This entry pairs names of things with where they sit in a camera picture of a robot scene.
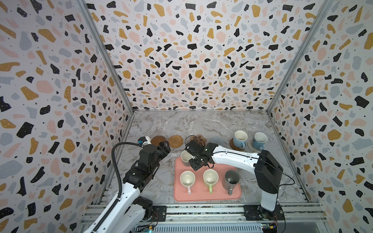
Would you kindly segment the white mug grey handle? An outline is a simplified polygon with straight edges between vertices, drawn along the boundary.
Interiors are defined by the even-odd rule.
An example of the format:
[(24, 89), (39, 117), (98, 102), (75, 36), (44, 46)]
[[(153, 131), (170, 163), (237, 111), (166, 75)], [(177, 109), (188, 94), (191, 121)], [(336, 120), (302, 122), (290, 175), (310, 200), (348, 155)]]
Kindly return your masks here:
[(193, 156), (189, 152), (187, 152), (186, 150), (182, 151), (180, 158), (184, 166), (190, 167), (189, 160), (191, 160)]

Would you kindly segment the grey blue round coaster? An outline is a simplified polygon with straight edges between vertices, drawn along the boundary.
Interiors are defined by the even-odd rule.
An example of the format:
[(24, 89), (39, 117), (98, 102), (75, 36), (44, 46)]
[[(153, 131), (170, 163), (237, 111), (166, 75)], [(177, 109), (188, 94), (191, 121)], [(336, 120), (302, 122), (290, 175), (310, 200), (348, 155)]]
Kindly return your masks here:
[(221, 137), (218, 137), (218, 136), (212, 137), (209, 142), (217, 144), (219, 146), (224, 146), (225, 145), (225, 140)]

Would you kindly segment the white mug pink handle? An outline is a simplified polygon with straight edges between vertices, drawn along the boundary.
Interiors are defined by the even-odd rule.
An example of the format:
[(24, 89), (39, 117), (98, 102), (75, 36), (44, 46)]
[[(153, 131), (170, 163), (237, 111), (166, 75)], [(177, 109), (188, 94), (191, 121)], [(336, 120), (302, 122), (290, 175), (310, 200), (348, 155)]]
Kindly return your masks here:
[(192, 171), (185, 171), (180, 175), (181, 185), (187, 189), (189, 195), (191, 195), (191, 188), (195, 183), (195, 175)]

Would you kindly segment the woven tan round coaster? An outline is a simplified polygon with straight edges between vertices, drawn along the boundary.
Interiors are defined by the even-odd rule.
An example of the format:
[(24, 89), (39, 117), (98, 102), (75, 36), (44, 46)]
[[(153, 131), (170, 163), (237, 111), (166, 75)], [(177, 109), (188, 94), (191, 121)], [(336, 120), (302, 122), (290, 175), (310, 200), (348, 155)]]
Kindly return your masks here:
[(168, 142), (169, 142), (171, 148), (176, 149), (176, 148), (179, 148), (183, 145), (184, 140), (179, 135), (173, 135), (169, 138)]

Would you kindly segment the dark brown round coaster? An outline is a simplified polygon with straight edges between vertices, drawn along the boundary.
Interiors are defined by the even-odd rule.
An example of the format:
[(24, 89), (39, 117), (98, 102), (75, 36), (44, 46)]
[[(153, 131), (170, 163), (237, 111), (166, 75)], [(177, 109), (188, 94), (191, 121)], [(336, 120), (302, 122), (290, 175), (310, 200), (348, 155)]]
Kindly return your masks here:
[(167, 141), (164, 136), (155, 136), (154, 138), (151, 139), (151, 144), (159, 146), (161, 142)]
[(245, 141), (241, 141), (236, 138), (232, 138), (229, 142), (230, 147), (233, 150), (237, 150), (237, 151), (243, 151), (246, 147), (245, 144), (246, 144)]

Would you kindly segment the white mug blue handle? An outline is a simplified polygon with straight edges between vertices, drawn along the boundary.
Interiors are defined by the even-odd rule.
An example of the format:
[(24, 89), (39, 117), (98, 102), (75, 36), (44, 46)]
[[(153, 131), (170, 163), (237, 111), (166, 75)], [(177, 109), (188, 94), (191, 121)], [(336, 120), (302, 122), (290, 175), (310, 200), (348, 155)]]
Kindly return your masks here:
[(238, 130), (234, 133), (233, 145), (240, 150), (245, 149), (248, 135), (245, 131)]

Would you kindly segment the clear patterned round coaster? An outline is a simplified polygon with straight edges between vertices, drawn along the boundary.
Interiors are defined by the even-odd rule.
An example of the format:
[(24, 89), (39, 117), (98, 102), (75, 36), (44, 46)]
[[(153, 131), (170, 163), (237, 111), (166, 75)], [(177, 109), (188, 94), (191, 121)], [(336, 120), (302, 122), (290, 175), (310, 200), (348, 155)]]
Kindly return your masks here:
[(261, 150), (254, 148), (254, 147), (252, 146), (251, 142), (247, 142), (247, 147), (248, 147), (248, 149), (250, 149), (252, 152), (256, 152), (256, 153), (261, 152)]

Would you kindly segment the light blue mug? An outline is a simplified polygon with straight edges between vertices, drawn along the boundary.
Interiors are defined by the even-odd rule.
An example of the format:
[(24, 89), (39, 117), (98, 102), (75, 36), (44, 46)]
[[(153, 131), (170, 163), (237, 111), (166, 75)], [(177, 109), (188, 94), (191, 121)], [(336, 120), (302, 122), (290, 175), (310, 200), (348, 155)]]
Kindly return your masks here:
[(267, 141), (268, 141), (268, 137), (264, 133), (257, 132), (254, 134), (254, 138), (253, 138), (251, 145), (254, 149), (262, 151)]

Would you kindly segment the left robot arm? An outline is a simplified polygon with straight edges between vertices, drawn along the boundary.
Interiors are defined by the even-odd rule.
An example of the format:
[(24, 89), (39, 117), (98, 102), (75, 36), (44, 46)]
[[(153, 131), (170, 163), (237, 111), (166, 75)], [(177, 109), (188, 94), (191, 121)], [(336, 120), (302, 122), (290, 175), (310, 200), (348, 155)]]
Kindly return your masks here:
[[(120, 177), (115, 150), (121, 145), (140, 147), (139, 159)], [(168, 141), (153, 145), (145, 137), (138, 143), (120, 142), (111, 151), (113, 168), (118, 181), (117, 195), (110, 201), (94, 223), (85, 230), (86, 233), (128, 233), (143, 220), (153, 215), (153, 202), (141, 197), (146, 185), (154, 179), (160, 161), (169, 153), (171, 148)]]

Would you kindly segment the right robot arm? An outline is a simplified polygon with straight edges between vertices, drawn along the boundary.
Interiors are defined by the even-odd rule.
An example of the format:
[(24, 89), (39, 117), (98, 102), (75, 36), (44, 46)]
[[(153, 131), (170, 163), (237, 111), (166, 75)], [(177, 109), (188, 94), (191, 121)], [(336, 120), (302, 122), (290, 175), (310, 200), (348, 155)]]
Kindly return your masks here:
[(248, 153), (207, 143), (205, 146), (195, 141), (186, 144), (185, 150), (192, 155), (189, 161), (194, 171), (207, 164), (223, 164), (248, 171), (255, 175), (262, 190), (260, 208), (274, 212), (283, 175), (283, 168), (267, 150), (259, 153)]

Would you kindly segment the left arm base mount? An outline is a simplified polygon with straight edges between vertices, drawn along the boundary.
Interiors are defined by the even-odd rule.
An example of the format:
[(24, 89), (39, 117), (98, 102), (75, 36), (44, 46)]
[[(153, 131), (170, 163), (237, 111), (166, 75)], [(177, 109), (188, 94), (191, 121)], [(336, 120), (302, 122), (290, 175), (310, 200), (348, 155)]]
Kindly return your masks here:
[(143, 207), (145, 214), (142, 219), (142, 222), (165, 222), (167, 206), (166, 205), (149, 205)]

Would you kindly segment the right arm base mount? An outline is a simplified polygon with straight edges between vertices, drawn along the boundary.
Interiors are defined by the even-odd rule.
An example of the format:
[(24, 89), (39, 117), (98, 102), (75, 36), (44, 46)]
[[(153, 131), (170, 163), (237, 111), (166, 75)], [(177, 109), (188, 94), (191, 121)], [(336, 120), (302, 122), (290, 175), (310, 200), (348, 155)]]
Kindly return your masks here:
[(285, 220), (284, 211), (279, 203), (276, 203), (274, 211), (268, 211), (260, 204), (248, 204), (243, 206), (244, 216), (247, 221), (260, 220)]

